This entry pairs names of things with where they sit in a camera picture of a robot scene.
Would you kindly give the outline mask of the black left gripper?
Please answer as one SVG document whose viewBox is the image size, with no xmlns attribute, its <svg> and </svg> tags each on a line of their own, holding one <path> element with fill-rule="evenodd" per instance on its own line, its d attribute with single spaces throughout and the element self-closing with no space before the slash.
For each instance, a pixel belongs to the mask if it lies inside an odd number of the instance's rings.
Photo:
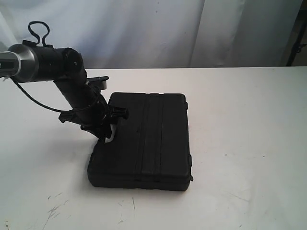
<svg viewBox="0 0 307 230">
<path fill-rule="evenodd" d="M 100 141 L 110 143 L 115 137 L 114 124 L 119 118 L 129 117 L 128 109 L 109 105 L 101 91 L 88 85 L 86 81 L 84 70 L 53 81 L 72 107 L 67 112 L 61 112 L 59 120 L 62 123 L 78 124 L 81 129 L 92 131 Z"/>
</svg>

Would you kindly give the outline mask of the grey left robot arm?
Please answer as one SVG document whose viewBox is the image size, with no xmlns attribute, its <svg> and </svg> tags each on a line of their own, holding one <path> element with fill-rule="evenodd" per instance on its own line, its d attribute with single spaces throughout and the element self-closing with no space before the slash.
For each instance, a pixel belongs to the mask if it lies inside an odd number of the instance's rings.
<svg viewBox="0 0 307 230">
<path fill-rule="evenodd" d="M 119 118 L 128 118 L 125 108 L 109 105 L 101 91 L 106 89 L 108 76 L 88 78 L 80 53 L 72 48 L 37 46 L 24 40 L 0 54 L 0 76 L 11 79 L 37 105 L 59 113 L 62 123 L 80 125 L 105 143 L 115 137 Z M 52 81 L 71 106 L 60 110 L 42 104 L 21 87 L 22 83 Z"/>
</svg>

